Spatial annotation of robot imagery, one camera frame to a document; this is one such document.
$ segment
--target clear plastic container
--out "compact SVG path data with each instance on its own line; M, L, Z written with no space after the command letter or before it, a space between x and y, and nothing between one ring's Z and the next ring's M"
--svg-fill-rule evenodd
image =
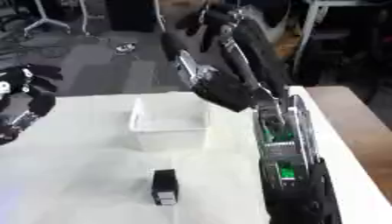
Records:
M196 95L147 94L136 99L129 140L142 151L201 149L207 127L208 104Z

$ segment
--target black cube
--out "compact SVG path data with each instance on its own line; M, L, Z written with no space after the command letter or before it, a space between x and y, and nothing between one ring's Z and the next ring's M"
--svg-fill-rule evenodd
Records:
M154 172L151 188L152 198L157 206L172 206L179 199L179 183L174 170Z

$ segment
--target white table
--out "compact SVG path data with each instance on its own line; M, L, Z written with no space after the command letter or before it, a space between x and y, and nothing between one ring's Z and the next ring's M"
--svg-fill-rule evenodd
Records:
M304 0L309 4L308 13L306 20L304 21L304 28L302 29L302 38L299 43L299 48L294 58L294 73L297 72L299 64L301 63L302 54L306 47L309 38L312 35L313 27L316 23L318 14L324 11L325 15L328 12L329 7L353 7L353 6L372 6L380 5L379 3L369 3L362 0Z
M344 224L392 220L392 209L301 87ZM206 147L170 153L127 148L136 95L69 97L0 150L0 221L7 224L263 224L251 111L211 106ZM153 206L152 169L175 168L180 199Z

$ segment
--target robotic hand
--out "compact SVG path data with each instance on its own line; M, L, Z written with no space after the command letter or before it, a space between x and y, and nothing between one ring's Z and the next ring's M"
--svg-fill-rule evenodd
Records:
M177 23L188 36L205 26L200 51L208 51L217 40L229 73L199 65L165 29L162 47L198 96L233 111L254 109L271 223L338 224L340 212L326 163L317 151L309 111L299 95L289 95L290 78L259 25L260 16L251 6L205 3Z
M54 107L57 91L50 80L59 81L63 77L55 66L11 66L0 70L0 112L11 104L11 97L25 93L32 100L28 110L13 121L0 124L0 145L18 138L19 134Z

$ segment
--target chair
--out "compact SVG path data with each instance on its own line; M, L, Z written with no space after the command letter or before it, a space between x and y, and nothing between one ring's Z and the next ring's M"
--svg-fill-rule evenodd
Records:
M10 15L5 15L0 17L0 31L6 32L5 26L15 20L30 20L32 19L32 15L25 11L21 10L22 5L18 0L3 0L3 5L9 6L13 9L15 13Z

